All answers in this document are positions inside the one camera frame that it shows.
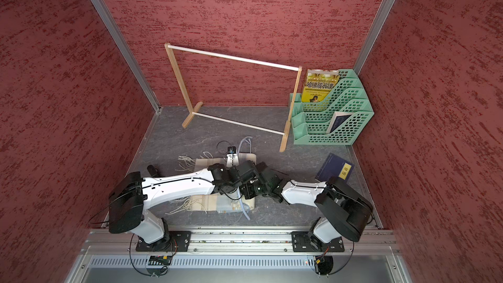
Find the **light blue plastic hanger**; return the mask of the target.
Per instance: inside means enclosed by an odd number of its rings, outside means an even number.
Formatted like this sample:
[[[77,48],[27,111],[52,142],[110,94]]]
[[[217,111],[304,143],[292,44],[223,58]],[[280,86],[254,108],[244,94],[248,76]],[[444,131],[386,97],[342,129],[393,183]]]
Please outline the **light blue plastic hanger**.
[[[239,157],[239,155],[240,155],[240,151],[241,151],[243,143],[248,143],[249,148],[250,148],[250,152],[252,151],[252,139],[253,138],[251,136],[246,136],[240,141],[238,148],[237,148],[237,157]],[[250,221],[250,216],[248,215],[248,213],[246,211],[245,205],[242,200],[242,194],[239,189],[237,189],[237,195],[238,195],[238,201],[239,201],[239,204],[241,207],[241,211],[242,211],[243,215],[245,216],[245,218],[248,221]]]

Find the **blue beige plaid scarf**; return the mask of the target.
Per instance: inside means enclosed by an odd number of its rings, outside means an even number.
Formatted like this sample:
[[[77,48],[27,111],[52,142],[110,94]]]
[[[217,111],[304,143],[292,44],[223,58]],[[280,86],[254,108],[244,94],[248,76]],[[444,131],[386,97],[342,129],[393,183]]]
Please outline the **blue beige plaid scarf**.
[[[224,158],[212,158],[210,152],[205,151],[203,153],[203,158],[192,159],[188,156],[178,157],[180,171],[186,172],[196,172],[202,170],[214,163],[221,163],[223,165],[227,164]],[[171,200],[170,203],[177,204],[178,207],[165,213],[166,216],[171,216],[180,212],[218,212],[218,213],[233,213],[242,212],[239,201],[237,200],[237,194],[232,194],[233,200],[229,199],[225,195],[213,194],[213,195],[196,195],[190,197],[183,197],[176,200]],[[246,200],[242,198],[245,205],[247,213],[255,209],[255,199]]]

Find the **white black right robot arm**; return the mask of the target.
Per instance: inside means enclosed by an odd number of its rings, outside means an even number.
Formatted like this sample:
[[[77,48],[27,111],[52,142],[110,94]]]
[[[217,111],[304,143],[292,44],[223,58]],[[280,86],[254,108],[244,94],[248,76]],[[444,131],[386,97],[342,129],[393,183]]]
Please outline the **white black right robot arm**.
[[[305,183],[282,179],[264,162],[246,161],[235,167],[236,181],[246,199],[267,197],[276,203],[318,208],[322,217],[311,234],[328,243],[337,237],[358,242],[368,221],[373,217],[373,205],[342,178],[327,182]]]

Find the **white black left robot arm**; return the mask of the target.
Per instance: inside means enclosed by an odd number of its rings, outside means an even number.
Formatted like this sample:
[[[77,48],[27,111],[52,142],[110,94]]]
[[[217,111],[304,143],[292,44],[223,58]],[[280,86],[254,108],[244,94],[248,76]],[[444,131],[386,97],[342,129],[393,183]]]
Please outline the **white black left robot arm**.
[[[129,173],[110,194],[109,232],[132,233],[146,244],[168,242],[167,223],[154,215],[151,208],[194,195],[230,195],[258,178],[258,169],[251,161],[230,168],[216,163],[171,177],[143,178],[139,172]]]

